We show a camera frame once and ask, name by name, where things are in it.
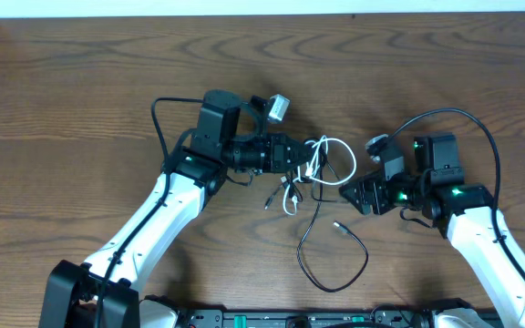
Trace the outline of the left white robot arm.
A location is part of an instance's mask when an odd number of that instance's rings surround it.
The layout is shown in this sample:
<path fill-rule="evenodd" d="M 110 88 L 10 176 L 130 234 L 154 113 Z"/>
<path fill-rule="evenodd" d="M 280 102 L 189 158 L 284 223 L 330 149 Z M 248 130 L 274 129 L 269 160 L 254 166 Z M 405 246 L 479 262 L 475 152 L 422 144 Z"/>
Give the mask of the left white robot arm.
<path fill-rule="evenodd" d="M 174 327 L 179 311 L 140 299 L 148 278 L 184 227 L 227 179 L 227 171 L 286 173 L 310 160 L 310 146 L 283 133 L 253 138 L 180 136 L 145 202 L 83 263 L 61 261 L 50 273 L 42 327 Z"/>

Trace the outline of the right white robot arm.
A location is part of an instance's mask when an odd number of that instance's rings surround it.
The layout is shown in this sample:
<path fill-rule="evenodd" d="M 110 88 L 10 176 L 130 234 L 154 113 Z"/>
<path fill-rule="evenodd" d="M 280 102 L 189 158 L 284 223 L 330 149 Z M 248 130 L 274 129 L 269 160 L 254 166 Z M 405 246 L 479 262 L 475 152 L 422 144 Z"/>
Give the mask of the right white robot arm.
<path fill-rule="evenodd" d="M 466 260 L 502 324 L 525 327 L 525 253 L 486 187 L 461 177 L 434 182 L 429 172 L 391 179 L 374 172 L 347 182 L 339 193 L 363 215 L 396 207 L 420 211 Z"/>

